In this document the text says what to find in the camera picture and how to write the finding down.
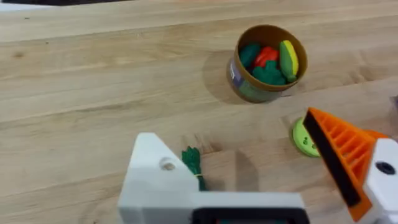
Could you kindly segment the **white orange left gripper right finger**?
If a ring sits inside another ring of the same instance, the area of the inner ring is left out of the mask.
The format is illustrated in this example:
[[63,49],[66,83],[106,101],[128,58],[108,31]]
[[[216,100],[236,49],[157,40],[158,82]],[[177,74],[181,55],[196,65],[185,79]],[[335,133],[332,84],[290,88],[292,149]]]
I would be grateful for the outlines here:
[[397,141],[316,108],[303,125],[353,221],[397,224]]

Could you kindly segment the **bare white left gripper left finger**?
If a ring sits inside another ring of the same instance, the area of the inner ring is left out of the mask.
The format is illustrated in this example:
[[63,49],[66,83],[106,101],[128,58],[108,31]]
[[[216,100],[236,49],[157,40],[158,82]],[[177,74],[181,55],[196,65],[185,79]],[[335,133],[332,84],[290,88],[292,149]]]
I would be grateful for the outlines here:
[[137,135],[118,200],[123,223],[190,223],[192,208],[177,200],[198,191],[198,179],[158,135]]

